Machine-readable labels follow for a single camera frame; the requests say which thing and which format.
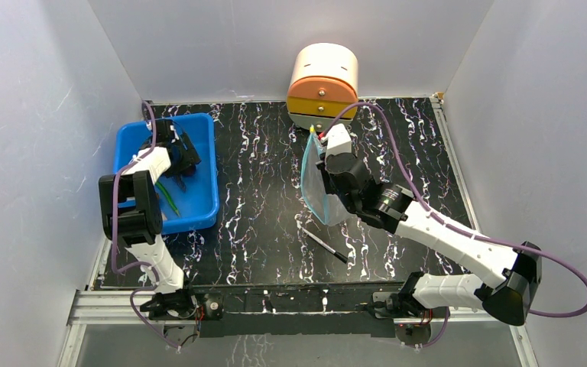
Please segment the aluminium frame rail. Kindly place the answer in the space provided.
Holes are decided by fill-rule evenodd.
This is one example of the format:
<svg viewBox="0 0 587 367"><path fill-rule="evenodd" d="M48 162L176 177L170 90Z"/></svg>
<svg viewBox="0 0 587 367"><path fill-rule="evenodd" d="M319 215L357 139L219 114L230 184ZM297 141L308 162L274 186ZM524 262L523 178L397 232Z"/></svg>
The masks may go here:
<svg viewBox="0 0 587 367"><path fill-rule="evenodd" d="M197 300L204 310L180 319L153 320L140 310L150 300L147 291L80 291L68 317L70 326L141 325L147 320L157 328L197 326L205 337L270 333L274 335L371 334L391 337L394 327L418 326L436 333L444 324L497 320L482 310L443 308L418 317L384 317L362 308L371 292L367 288L231 287L203 289Z"/></svg>

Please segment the black and white pen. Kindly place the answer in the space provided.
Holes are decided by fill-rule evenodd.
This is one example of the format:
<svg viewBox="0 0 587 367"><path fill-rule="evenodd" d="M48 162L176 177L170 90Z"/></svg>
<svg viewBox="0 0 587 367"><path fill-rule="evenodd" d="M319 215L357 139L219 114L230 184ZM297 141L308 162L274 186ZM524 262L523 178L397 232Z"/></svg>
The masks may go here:
<svg viewBox="0 0 587 367"><path fill-rule="evenodd" d="M328 245L326 242L324 242L318 236L314 235L308 229L303 228L302 226L299 226L299 229L302 230L303 233L305 233L309 238L311 238L316 244L322 246L327 252L329 252L335 258L340 260L343 264L346 264L346 265L348 264L348 257L347 256L345 256L341 252L336 251L334 248L332 248L330 245Z"/></svg>

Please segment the clear zip top bag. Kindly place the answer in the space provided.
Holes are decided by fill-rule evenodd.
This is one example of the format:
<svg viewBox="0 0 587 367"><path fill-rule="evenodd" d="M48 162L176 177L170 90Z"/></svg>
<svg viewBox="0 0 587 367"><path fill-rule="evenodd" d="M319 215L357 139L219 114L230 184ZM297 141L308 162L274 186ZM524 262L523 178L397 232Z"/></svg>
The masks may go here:
<svg viewBox="0 0 587 367"><path fill-rule="evenodd" d="M306 207L325 226L335 226L355 217L343 206L336 194L325 194L316 162L322 160L322 146L318 134L310 126L310 134L303 153L300 169L300 189Z"/></svg>

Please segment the pastel mini drawer cabinet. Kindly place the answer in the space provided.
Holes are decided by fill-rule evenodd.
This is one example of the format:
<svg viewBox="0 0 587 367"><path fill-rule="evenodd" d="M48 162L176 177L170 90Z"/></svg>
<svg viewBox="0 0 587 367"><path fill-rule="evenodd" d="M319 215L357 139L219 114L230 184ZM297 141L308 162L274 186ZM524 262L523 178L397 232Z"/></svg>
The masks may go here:
<svg viewBox="0 0 587 367"><path fill-rule="evenodd" d="M358 60L339 44L316 43L295 60L286 107L298 128L323 132L347 106L358 101Z"/></svg>

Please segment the green chili pepper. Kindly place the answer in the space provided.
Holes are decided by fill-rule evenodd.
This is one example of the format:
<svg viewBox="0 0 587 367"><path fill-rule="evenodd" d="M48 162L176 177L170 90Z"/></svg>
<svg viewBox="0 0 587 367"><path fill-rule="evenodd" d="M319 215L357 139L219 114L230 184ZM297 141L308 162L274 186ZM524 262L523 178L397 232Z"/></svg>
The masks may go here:
<svg viewBox="0 0 587 367"><path fill-rule="evenodd" d="M160 181L156 182L155 187L158 190L158 192L163 196L165 202L171 208L171 210L174 212L176 217L180 217L180 211L178 210L177 205L174 202L173 197L168 192L167 188Z"/></svg>

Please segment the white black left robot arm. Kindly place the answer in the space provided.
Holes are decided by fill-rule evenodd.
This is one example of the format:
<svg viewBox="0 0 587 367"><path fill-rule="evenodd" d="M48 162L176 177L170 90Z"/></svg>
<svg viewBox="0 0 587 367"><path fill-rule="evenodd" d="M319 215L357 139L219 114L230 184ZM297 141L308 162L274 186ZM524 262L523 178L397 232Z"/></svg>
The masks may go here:
<svg viewBox="0 0 587 367"><path fill-rule="evenodd" d="M103 229L112 247L123 245L154 286L154 295L141 305L150 317L191 318L198 307L181 270L163 240L163 220L155 186L162 176L183 179L196 173L201 159L186 133L171 119L147 123L151 136L116 174L99 178Z"/></svg>

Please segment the blue plastic bin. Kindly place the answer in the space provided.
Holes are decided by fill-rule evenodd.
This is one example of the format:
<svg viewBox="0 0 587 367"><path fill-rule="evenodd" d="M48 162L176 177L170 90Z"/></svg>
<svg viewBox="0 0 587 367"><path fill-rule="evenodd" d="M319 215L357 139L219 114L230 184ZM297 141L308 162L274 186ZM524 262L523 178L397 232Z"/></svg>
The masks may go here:
<svg viewBox="0 0 587 367"><path fill-rule="evenodd" d="M183 129L188 134L201 162L196 166L196 173L193 176L185 177L186 192L180 191L173 178L162 176L159 179L180 211L180 217L176 217L155 187L162 212L162 234L209 228L215 224L219 210L213 120L204 113L178 115L164 119L173 119L179 125L179 130ZM133 122L124 125L118 131L113 174L128 164L150 137L151 132L145 123Z"/></svg>

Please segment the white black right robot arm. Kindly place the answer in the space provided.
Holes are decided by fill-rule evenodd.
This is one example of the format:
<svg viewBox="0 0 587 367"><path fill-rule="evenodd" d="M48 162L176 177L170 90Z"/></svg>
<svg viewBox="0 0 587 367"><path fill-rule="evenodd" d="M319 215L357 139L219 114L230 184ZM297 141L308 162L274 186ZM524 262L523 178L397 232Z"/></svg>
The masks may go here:
<svg viewBox="0 0 587 367"><path fill-rule="evenodd" d="M411 317L437 307L482 309L503 323L522 326L542 278L540 247L496 245L479 232L424 208L405 187L382 183L353 153L314 162L326 193L362 222L410 239L468 270L461 275L413 273L399 293Z"/></svg>

